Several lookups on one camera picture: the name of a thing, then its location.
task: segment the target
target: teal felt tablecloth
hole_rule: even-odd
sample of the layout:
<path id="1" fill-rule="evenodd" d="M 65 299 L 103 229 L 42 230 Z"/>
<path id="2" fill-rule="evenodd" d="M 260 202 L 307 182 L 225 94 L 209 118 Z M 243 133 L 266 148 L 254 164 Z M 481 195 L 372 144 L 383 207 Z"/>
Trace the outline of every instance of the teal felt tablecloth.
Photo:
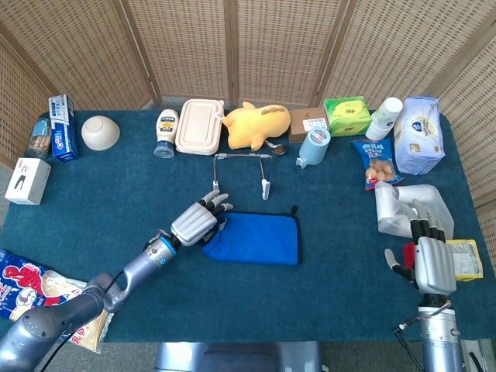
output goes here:
<path id="1" fill-rule="evenodd" d="M 50 161 L 42 204 L 11 204 L 0 235 L 0 248 L 86 281 L 102 271 L 120 271 L 158 229 L 169 229 L 212 190 L 212 157 L 153 155 L 158 111 L 76 112 L 78 133 L 97 114 L 119 124 L 117 144 L 96 152 L 80 139 L 80 160 Z M 453 215 L 455 237 L 477 241 L 484 279 L 459 283 L 451 299 L 463 338 L 494 338 L 496 280 L 444 116 L 442 126 L 446 157 L 427 175 L 406 175 L 403 184 L 435 185 Z M 298 206 L 302 263 L 216 262 L 197 247 L 183 249 L 133 293 L 112 320 L 106 340 L 393 339 L 391 330 L 415 314 L 421 295 L 384 260 L 384 248 L 401 256 L 408 239 L 377 231 L 374 193 L 363 189 L 354 139 L 333 138 L 324 161 L 304 170 L 295 165 L 299 145 L 290 145 L 267 168 L 267 201 L 261 198 L 256 161 L 221 162 L 219 183 L 237 210 L 289 212 Z M 229 152 L 226 133 L 220 151 Z M 1 334 L 8 327 L 9 321 L 0 321 Z M 419 329 L 407 331 L 418 335 Z"/>

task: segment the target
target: white bottle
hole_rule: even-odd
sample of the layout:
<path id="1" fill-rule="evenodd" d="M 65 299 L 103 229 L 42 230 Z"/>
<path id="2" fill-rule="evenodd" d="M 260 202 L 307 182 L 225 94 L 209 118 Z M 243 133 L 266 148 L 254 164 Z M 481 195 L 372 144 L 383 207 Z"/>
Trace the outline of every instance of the white bottle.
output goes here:
<path id="1" fill-rule="evenodd" d="M 382 105 L 370 116 L 371 122 L 365 136 L 369 140 L 378 141 L 385 138 L 393 128 L 394 121 L 400 115 L 403 103 L 395 98 L 386 98 Z"/>
<path id="2" fill-rule="evenodd" d="M 157 119 L 157 147 L 153 155 L 156 157 L 174 157 L 174 139 L 177 132 L 179 115 L 174 110 L 163 110 Z"/>

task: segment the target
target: woven panel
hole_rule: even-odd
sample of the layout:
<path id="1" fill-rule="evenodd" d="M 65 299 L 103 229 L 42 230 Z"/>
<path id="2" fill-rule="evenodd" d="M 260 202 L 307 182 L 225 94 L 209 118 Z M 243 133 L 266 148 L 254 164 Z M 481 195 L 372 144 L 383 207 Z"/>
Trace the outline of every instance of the woven panel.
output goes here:
<path id="1" fill-rule="evenodd" d="M 308 104 L 338 6 L 338 0 L 238 1 L 239 97 Z"/>
<path id="2" fill-rule="evenodd" d="M 494 0 L 360 0 L 324 98 L 420 95 L 448 65 Z"/>
<path id="3" fill-rule="evenodd" d="M 496 273 L 496 210 L 486 212 L 478 217 L 493 265 L 493 271 Z"/>
<path id="4" fill-rule="evenodd" d="M 129 0 L 162 95 L 227 98 L 222 0 Z"/>
<path id="5" fill-rule="evenodd" d="M 496 191 L 496 38 L 441 95 L 474 199 Z"/>
<path id="6" fill-rule="evenodd" d="M 0 20 L 76 109 L 151 99 L 112 2 L 12 0 L 0 2 Z"/>
<path id="7" fill-rule="evenodd" d="M 12 163 L 24 154 L 35 119 L 49 93 L 0 46 L 0 154 Z"/>

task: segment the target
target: robot finger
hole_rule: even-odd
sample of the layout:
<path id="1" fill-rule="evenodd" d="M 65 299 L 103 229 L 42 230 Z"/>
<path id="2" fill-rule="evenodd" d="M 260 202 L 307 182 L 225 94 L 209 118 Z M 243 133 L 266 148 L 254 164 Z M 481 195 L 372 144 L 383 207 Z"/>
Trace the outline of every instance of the robot finger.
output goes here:
<path id="1" fill-rule="evenodd" d="M 205 208 L 207 208 L 210 212 L 215 209 L 217 205 L 219 205 L 221 202 L 225 201 L 229 197 L 229 194 L 221 194 L 216 197 L 214 197 L 211 201 L 207 203 Z"/>
<path id="2" fill-rule="evenodd" d="M 210 191 L 207 195 L 201 198 L 198 203 L 205 207 L 218 194 L 220 194 L 220 190 Z"/>
<path id="3" fill-rule="evenodd" d="M 221 212 L 229 211 L 233 209 L 233 205 L 229 203 L 222 203 L 221 205 L 217 205 L 215 209 L 212 211 L 213 215 L 218 215 Z"/>

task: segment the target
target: nuts in bag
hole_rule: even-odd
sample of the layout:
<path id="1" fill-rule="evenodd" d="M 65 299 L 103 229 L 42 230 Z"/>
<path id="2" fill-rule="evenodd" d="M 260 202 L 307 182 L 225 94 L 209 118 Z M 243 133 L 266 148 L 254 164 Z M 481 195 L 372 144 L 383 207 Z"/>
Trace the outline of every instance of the nuts in bag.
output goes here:
<path id="1" fill-rule="evenodd" d="M 394 170 L 389 138 L 380 141 L 362 139 L 353 141 L 352 144 L 360 154 L 365 167 L 365 190 L 374 190 L 375 184 L 379 181 L 397 184 L 404 179 Z"/>

